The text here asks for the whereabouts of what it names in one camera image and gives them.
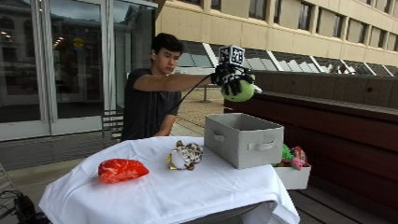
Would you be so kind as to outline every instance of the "storage box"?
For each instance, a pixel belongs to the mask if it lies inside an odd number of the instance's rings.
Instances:
[[[242,113],[205,117],[204,145],[244,169],[282,159],[284,126]]]
[[[305,189],[308,187],[312,166],[301,167],[301,171],[292,167],[274,167],[274,170],[285,189]]]

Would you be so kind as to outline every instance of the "hand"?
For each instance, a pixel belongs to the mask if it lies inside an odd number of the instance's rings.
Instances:
[[[224,85],[224,78],[230,75],[230,71],[228,67],[225,67],[224,64],[217,65],[216,67],[216,73],[210,74],[212,83],[217,84],[218,86]]]
[[[232,74],[222,78],[222,82],[224,82],[222,88],[225,90],[226,95],[230,94],[229,91],[233,92],[233,95],[241,93],[241,86],[240,86],[241,80],[246,81],[249,84],[254,83],[254,79],[248,74]]]

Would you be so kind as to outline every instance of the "gray fabric bin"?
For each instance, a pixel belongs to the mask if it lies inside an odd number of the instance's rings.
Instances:
[[[205,117],[204,145],[236,168],[280,163],[284,126],[241,113]]]

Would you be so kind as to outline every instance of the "plush toy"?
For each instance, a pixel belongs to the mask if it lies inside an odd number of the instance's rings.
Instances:
[[[308,155],[304,152],[301,147],[293,147],[292,154],[294,155],[296,158],[300,159],[302,166],[309,166]]]
[[[246,80],[240,81],[240,87],[241,92],[237,95],[232,94],[232,90],[229,87],[229,94],[225,93],[225,88],[221,88],[221,94],[225,100],[232,102],[244,102],[253,97],[254,92],[262,92],[261,88],[257,85],[250,84]]]
[[[168,155],[172,170],[194,170],[196,164],[201,162],[202,147],[196,143],[186,146],[181,141],[177,142],[176,148]]]
[[[301,170],[301,167],[306,164],[306,156],[301,147],[289,147],[284,144],[282,148],[282,160],[281,163],[274,164],[276,167],[292,167],[296,170]]]

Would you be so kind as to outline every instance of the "building facade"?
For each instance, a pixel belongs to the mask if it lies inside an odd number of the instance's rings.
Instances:
[[[194,42],[398,65],[395,0],[168,0],[157,32]]]

